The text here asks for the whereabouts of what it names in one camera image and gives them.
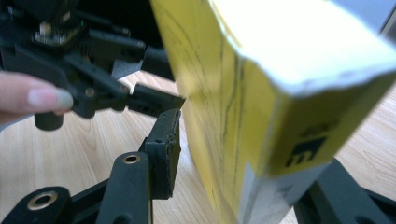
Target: finger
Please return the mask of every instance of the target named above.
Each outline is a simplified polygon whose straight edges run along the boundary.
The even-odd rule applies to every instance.
[[[35,77],[0,72],[0,111],[42,113],[67,110],[72,105],[68,91]]]

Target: fingernail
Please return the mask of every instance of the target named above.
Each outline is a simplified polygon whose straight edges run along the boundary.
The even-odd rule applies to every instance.
[[[73,96],[64,89],[57,89],[58,110],[67,110],[73,106]]]
[[[37,109],[66,110],[73,106],[72,95],[63,89],[31,90],[27,100]]]

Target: cardboard box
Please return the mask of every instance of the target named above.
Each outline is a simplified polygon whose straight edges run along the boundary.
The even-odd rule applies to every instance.
[[[221,223],[277,223],[392,84],[396,54],[331,2],[151,0]]]

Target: wooden surface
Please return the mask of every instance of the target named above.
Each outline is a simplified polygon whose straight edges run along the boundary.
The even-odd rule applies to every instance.
[[[137,73],[136,81],[176,92],[174,84]],[[343,147],[337,158],[367,189],[396,200],[396,89]],[[69,113],[56,132],[39,131],[33,118],[0,132],[0,219],[28,193],[63,186],[74,195],[108,178],[113,161],[136,151],[155,119],[125,111],[98,112],[93,119]],[[180,156],[174,198],[154,201],[155,223],[217,223],[188,151],[181,121]],[[292,213],[282,223],[295,223]]]

